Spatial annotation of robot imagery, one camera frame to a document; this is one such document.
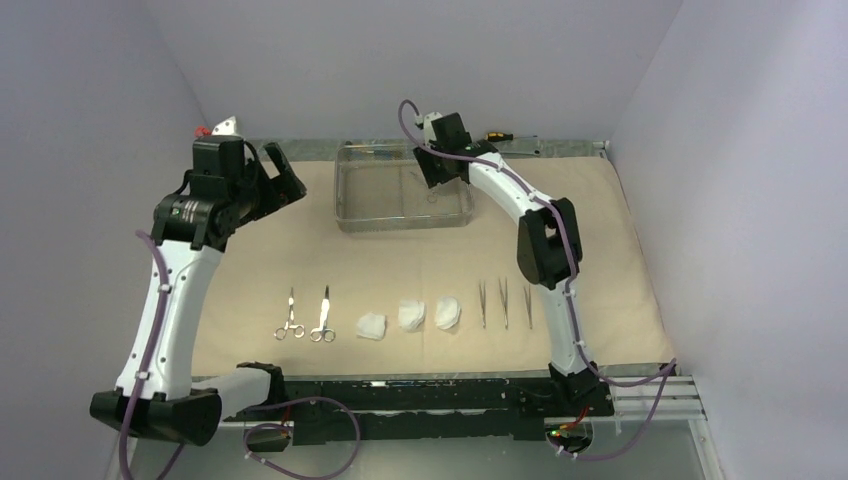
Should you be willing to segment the beige cloth wrap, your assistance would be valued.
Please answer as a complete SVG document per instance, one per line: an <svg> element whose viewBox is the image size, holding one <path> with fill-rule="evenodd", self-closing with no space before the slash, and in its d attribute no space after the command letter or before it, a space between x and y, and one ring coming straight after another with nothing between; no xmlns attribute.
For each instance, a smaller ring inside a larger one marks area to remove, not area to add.
<svg viewBox="0 0 848 480"><path fill-rule="evenodd" d="M535 188L575 206L583 258L576 282L582 336L601 365L664 363L673 350L636 231L610 162L599 157L520 159L512 167ZM524 278L516 262L516 228L482 193L471 222L459 228L346 234L333 212L333 167L301 162L307 196L230 239L209 287L192 372L218 376L242 362L277 365L288 375L379 375L543 370L550 341L543 307L533 298L528 328ZM498 279L509 289L504 329ZM480 322L478 282L487 288L487 328ZM333 342L312 342L330 286ZM290 288L305 335L277 341ZM449 330L435 325L437 301L461 305ZM401 300L426 304L411 332L398 325ZM359 338L356 323L373 312L387 317L380 341Z"/></svg>

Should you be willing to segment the surgical forceps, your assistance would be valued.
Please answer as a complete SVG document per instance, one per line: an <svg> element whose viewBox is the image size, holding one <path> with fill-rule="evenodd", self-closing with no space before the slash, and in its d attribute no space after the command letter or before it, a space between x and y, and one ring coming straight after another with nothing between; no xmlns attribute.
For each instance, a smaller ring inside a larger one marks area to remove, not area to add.
<svg viewBox="0 0 848 480"><path fill-rule="evenodd" d="M295 292L291 287L288 295L287 314L283 324L276 328L273 336L277 341L285 340L288 336L299 339L305 335L305 327L296 321Z"/></svg>

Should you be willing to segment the white gauze pad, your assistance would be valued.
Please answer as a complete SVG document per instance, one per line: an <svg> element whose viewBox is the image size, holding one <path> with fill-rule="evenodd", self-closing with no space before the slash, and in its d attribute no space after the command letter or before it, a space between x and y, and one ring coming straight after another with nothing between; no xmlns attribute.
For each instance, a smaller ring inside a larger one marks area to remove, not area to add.
<svg viewBox="0 0 848 480"><path fill-rule="evenodd" d="M385 337L387 317L369 312L356 323L356 335L359 338L380 341Z"/></svg>
<svg viewBox="0 0 848 480"><path fill-rule="evenodd" d="M426 317L426 304L419 300L401 300L398 307L398 325L407 332L416 330Z"/></svg>
<svg viewBox="0 0 848 480"><path fill-rule="evenodd" d="M461 316L461 305L459 300L453 296L443 296L437 301L435 312L435 325L440 330L449 330L459 321Z"/></svg>

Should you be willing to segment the surgical scissors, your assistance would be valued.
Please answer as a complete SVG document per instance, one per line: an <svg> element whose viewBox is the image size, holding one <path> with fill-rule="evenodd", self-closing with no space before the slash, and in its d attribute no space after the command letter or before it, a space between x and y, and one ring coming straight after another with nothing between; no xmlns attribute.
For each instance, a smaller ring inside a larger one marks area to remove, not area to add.
<svg viewBox="0 0 848 480"><path fill-rule="evenodd" d="M324 288L323 298L320 304L318 325L309 333L309 338L312 342L333 342L336 338L336 332L329 327L329 311L330 311L330 286Z"/></svg>

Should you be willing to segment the thin steel tweezers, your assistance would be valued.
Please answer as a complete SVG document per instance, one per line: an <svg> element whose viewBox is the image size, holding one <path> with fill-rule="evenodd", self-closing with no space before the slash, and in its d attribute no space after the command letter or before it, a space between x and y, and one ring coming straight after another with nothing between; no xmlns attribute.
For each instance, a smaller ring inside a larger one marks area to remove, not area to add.
<svg viewBox="0 0 848 480"><path fill-rule="evenodd" d="M503 314L504 329L509 329L509 289L508 279L502 277L498 279L499 300Z"/></svg>

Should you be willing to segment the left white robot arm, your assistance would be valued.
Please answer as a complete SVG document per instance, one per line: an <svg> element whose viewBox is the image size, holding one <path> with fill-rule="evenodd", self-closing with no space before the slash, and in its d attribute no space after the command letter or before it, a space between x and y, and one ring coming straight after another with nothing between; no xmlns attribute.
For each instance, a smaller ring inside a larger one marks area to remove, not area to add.
<svg viewBox="0 0 848 480"><path fill-rule="evenodd" d="M192 146L181 187L156 206L153 257L137 335L115 386L93 395L92 418L134 438L203 446L219 423L251 409L272 420L287 406L280 367L243 362L195 382L192 358L211 280L236 230L305 197L281 147L255 148L236 135Z"/></svg>

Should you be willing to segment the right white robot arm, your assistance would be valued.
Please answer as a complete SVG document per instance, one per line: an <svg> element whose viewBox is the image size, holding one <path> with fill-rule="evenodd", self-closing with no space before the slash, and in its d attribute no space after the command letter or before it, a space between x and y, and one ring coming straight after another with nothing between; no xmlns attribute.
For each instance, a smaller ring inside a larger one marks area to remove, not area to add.
<svg viewBox="0 0 848 480"><path fill-rule="evenodd" d="M576 318L582 246L573 203L540 192L487 140L473 140L457 113L417 114L413 153L431 188L459 179L482 191L517 226L516 261L543 306L550 338L551 401L564 415L613 415L610 388L594 372Z"/></svg>

